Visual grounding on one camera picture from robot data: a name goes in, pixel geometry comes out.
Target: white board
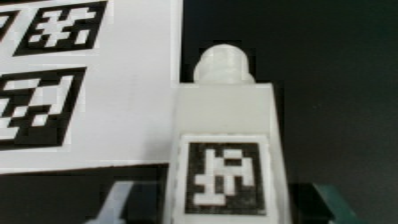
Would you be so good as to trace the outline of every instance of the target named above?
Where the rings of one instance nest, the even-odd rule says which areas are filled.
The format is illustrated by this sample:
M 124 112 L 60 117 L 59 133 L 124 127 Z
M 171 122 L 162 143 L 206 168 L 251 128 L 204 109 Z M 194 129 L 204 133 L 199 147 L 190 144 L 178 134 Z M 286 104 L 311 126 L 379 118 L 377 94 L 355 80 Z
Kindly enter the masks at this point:
M 0 6 L 0 173 L 169 161 L 180 24 L 180 0 Z

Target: white paper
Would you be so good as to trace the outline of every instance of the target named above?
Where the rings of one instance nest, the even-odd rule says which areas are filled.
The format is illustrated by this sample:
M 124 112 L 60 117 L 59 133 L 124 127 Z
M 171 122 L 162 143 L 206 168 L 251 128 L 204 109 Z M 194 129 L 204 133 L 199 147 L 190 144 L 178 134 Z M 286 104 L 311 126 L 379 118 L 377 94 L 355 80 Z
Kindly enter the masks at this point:
M 0 173 L 169 161 L 181 1 L 108 0 L 92 49 L 12 56 L 37 9 L 91 2 L 96 1 L 55 0 L 0 7 L 0 13 L 20 11 L 0 41 L 0 75 L 87 68 L 62 146 L 0 150 Z M 91 18 L 91 12 L 82 12 L 76 11 L 75 16 Z M 60 30 L 57 26 L 44 27 L 52 32 Z M 68 38 L 66 33 L 60 31 L 59 36 L 52 36 L 48 47 Z M 87 35 L 89 31 L 82 30 L 76 44 Z M 41 37 L 32 35 L 30 38 L 34 43 Z M 60 96 L 48 102 L 60 102 L 60 93 L 69 91 L 68 82 L 64 85 L 43 89 Z M 16 115 L 21 116 L 25 109 L 20 108 Z M 48 117 L 36 119 L 43 125 Z

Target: white plastic block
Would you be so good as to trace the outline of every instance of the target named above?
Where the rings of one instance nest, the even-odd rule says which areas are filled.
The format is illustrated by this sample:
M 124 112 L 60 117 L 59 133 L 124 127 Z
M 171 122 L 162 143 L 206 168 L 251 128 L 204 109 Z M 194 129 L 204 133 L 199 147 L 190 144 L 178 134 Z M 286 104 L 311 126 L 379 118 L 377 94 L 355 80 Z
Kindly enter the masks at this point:
M 180 88 L 172 150 L 164 224 L 290 224 L 274 89 L 227 45 Z

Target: black and white marker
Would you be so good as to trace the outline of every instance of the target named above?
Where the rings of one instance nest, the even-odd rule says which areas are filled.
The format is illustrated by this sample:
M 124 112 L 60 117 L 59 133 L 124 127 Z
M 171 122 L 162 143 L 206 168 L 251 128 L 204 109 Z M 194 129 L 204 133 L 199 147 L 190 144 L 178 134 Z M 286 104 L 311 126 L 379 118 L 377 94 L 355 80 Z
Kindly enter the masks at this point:
M 164 224 L 290 224 L 272 84 L 242 50 L 203 54 L 178 96 Z

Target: rounded white tip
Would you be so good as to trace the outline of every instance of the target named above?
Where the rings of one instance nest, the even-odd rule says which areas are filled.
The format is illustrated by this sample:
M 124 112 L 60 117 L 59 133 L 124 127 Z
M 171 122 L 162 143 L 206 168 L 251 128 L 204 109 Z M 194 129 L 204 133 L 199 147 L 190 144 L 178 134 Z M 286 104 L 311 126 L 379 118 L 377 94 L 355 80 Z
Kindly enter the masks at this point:
M 231 45 L 213 46 L 203 53 L 195 66 L 197 84 L 252 84 L 247 55 Z

